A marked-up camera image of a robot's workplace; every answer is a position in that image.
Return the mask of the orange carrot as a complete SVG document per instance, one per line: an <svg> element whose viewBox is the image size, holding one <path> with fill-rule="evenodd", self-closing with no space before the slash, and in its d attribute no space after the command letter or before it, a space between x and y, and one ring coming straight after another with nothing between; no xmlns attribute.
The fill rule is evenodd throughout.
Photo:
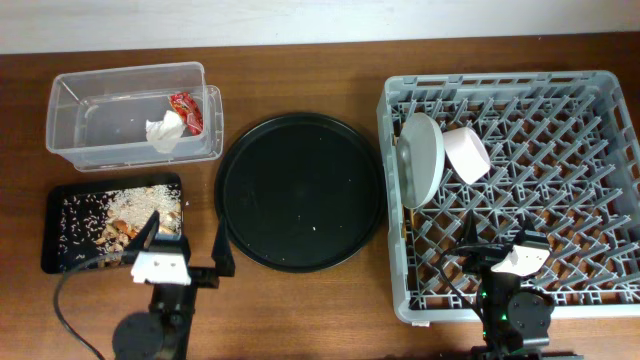
<svg viewBox="0 0 640 360"><path fill-rule="evenodd" d="M113 223L113 225L121 232L126 234L130 239L133 239L137 235L137 231L129 226L126 222L117 220Z"/></svg>

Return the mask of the rice and food scraps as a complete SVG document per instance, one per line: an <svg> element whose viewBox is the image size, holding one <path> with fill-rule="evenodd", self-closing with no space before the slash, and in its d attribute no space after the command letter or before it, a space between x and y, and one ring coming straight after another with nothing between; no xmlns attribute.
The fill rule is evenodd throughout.
<svg viewBox="0 0 640 360"><path fill-rule="evenodd" d="M117 220L126 222L138 232L146 224L154 211L160 214L159 231L163 234L176 235L182 230L183 216L180 201L171 200L156 188L148 188L143 192L136 190L126 192L109 203L106 228L98 242L111 240L110 252L119 253L131 242L126 234L121 233L113 223Z"/></svg>

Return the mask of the pink bowl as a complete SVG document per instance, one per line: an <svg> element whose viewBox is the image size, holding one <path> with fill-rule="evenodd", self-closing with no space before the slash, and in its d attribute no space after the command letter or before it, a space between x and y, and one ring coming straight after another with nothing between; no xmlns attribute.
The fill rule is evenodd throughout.
<svg viewBox="0 0 640 360"><path fill-rule="evenodd" d="M487 150L472 128L447 131L443 139L446 156L464 183L474 184L490 171L491 161Z"/></svg>

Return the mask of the grey plate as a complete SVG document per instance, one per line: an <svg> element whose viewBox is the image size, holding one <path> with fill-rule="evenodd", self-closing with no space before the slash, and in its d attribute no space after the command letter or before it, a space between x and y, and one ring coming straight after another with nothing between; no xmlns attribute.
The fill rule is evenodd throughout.
<svg viewBox="0 0 640 360"><path fill-rule="evenodd" d="M407 118L396 144L401 202L408 209L427 204L442 179L445 149L442 131L424 113Z"/></svg>

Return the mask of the white napkin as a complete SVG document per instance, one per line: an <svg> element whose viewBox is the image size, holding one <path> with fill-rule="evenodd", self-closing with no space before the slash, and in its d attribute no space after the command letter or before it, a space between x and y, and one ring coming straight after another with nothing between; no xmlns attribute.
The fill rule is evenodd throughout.
<svg viewBox="0 0 640 360"><path fill-rule="evenodd" d="M160 121L146 121L146 140L159 152L169 154L183 135L185 125L180 115L167 110Z"/></svg>

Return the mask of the red snack wrapper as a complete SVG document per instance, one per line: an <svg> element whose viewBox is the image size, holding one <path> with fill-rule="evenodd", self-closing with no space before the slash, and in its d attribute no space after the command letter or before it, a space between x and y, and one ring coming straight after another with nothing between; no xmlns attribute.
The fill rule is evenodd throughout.
<svg viewBox="0 0 640 360"><path fill-rule="evenodd" d="M204 130L202 112L188 92L181 92L169 96L169 104L176 112L194 136L200 135Z"/></svg>

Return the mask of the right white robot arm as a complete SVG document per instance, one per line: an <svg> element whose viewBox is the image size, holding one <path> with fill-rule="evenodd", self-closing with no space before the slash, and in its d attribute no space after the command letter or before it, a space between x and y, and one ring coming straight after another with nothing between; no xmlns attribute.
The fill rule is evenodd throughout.
<svg viewBox="0 0 640 360"><path fill-rule="evenodd" d="M447 255L464 258L462 272L480 280L470 308L483 326L483 346L471 350L472 359L541 359L549 345L548 329L554 311L551 296L523 283L533 278L551 255L547 236L526 220L513 240L480 241L475 213L465 215L462 235Z"/></svg>

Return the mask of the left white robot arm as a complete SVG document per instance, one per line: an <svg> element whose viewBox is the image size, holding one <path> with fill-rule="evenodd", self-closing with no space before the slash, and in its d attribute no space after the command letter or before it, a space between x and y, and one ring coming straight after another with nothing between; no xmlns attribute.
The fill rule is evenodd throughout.
<svg viewBox="0 0 640 360"><path fill-rule="evenodd" d="M222 277L235 275L236 265L226 224L217 229L212 267L191 266L188 238L160 232L155 211L124 250L86 260L66 271L53 293L54 313L63 328L96 358L105 356L81 336L64 317L60 295L76 273L102 261L119 260L131 266L132 280L153 287L148 310L123 318L113 331L111 346L117 359L184 359L187 356L198 290L217 289Z"/></svg>

